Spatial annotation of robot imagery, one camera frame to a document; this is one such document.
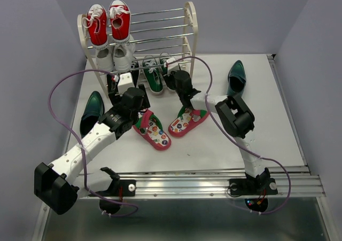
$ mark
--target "red sneaker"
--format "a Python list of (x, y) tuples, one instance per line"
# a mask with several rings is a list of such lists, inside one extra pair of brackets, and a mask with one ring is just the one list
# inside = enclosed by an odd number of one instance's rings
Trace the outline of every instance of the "red sneaker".
[(130, 11), (125, 2), (115, 0), (109, 7), (113, 39), (115, 43), (129, 40)]
[(99, 50), (107, 47), (107, 14), (104, 7), (99, 4), (91, 6), (87, 17), (82, 18), (82, 24), (88, 29), (90, 40), (94, 47)]

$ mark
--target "red sandal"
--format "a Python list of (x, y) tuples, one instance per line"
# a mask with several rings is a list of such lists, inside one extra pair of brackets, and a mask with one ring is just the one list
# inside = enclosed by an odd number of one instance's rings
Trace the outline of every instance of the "red sandal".
[(177, 119), (169, 126), (169, 133), (177, 138), (183, 137), (193, 128), (204, 122), (209, 113), (205, 110), (192, 110), (184, 106), (178, 113)]
[(171, 139), (163, 131), (159, 119), (150, 110), (139, 113), (139, 121), (133, 128), (157, 150), (167, 150), (171, 146)]

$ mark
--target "wall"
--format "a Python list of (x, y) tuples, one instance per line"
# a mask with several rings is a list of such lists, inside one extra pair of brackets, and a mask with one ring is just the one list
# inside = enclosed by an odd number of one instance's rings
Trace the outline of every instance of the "wall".
[[(113, 0), (57, 0), (76, 37), (77, 15), (86, 14), (89, 7), (95, 3), (108, 9), (111, 1)], [(193, 1), (199, 22), (200, 53), (277, 53), (307, 0), (124, 1), (133, 13), (174, 9), (183, 7), (184, 2)], [(163, 16), (148, 15), (153, 19)], [(177, 25), (182, 21), (173, 20), (168, 23)], [(145, 24), (145, 27), (152, 28), (156, 24), (159, 23)], [(148, 37), (159, 37), (158, 34), (149, 34)]]
[[(0, 8), (0, 240), (31, 240), (41, 205), (34, 169), (60, 156), (67, 136), (49, 114), (48, 93), (85, 60), (56, 0), (0, 0)], [(69, 81), (53, 100), (67, 122), (80, 81)]]
[(305, 157), (342, 229), (342, 1), (309, 0), (276, 64)]

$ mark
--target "gray floor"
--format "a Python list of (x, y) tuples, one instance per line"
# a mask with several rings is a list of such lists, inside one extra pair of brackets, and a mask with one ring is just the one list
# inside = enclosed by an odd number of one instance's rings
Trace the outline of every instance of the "gray floor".
[[(270, 208), (282, 201), (272, 199)], [(135, 215), (110, 219), (101, 215), (98, 200), (79, 200), (64, 215), (50, 212), (44, 240), (329, 240), (315, 198), (292, 198), (267, 216), (241, 211), (231, 202), (134, 201), (140, 206)]]

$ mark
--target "white table top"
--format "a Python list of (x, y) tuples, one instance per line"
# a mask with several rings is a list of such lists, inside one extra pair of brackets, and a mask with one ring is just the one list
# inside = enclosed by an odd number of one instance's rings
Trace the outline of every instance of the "white table top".
[[(202, 55), (213, 71), (211, 94), (225, 95), (227, 75), (236, 60), (241, 60), (246, 71), (247, 85), (243, 99), (255, 115), (254, 151), (278, 160), (284, 166), (303, 166), (296, 139), (287, 117), (266, 55)], [(209, 84), (207, 68), (195, 61), (194, 88), (206, 91)], [(102, 95), (106, 110), (112, 106), (106, 99), (94, 73), (85, 73), (73, 129), (79, 134), (80, 119), (90, 94), (97, 90)], [(167, 89), (159, 96), (147, 91), (151, 108), (164, 130), (177, 117), (181, 102), (176, 93)], [(125, 133), (88, 163), (88, 172), (110, 167), (115, 172), (159, 172), (178, 170), (210, 170), (244, 168), (239, 149), (219, 131), (210, 116), (183, 138), (173, 138), (166, 151), (155, 150), (133, 129)], [(76, 144), (71, 136), (69, 149)], [(265, 162), (266, 166), (276, 166)]]

